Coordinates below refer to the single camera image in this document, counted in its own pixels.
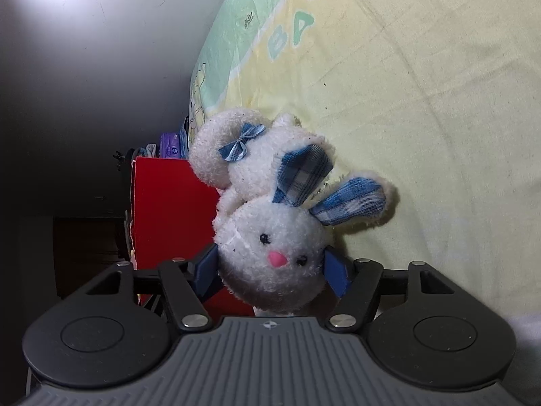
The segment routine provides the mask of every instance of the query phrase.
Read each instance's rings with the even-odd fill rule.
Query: logo
[[[248,26],[250,26],[250,23],[253,21],[254,19],[254,11],[252,10],[248,16],[246,17],[246,19],[244,20],[244,28],[247,29]]]
[[[262,325],[268,330],[272,330],[278,326],[274,320],[267,320],[266,322],[263,322]]]
[[[168,146],[166,148],[166,154],[168,155],[168,157],[172,157],[174,155],[177,155],[179,153],[179,149],[175,146]]]

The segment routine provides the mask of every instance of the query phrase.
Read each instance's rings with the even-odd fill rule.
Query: purple package
[[[165,132],[160,138],[160,158],[180,158],[179,133]]]

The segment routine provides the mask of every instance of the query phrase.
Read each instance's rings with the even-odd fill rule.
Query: round black disc
[[[507,323],[473,298],[422,298],[384,312],[369,326],[377,360],[429,389],[468,389],[497,380],[515,351]]]
[[[133,380],[158,364],[168,348],[167,325],[156,314],[101,295],[59,304],[23,339],[26,360],[39,377],[83,389]]]

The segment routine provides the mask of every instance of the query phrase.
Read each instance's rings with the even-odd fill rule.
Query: cartoon print
[[[189,111],[189,129],[188,143],[191,146],[194,143],[195,135],[205,123],[205,112],[201,100],[201,85],[205,81],[205,63],[197,70],[193,85],[191,86],[190,111]]]
[[[278,55],[287,44],[287,34],[283,31],[282,26],[279,25],[269,37],[267,47],[269,50],[269,56],[272,61],[278,58]]]
[[[298,46],[301,42],[301,35],[304,32],[304,29],[312,26],[314,24],[314,17],[309,13],[298,10],[295,13],[295,18],[293,19],[293,45]]]

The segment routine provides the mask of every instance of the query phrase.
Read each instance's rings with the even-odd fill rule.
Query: green fabric
[[[225,0],[197,60],[193,79],[205,63],[203,105],[215,104],[225,90],[231,69],[245,56],[259,28],[280,0]]]

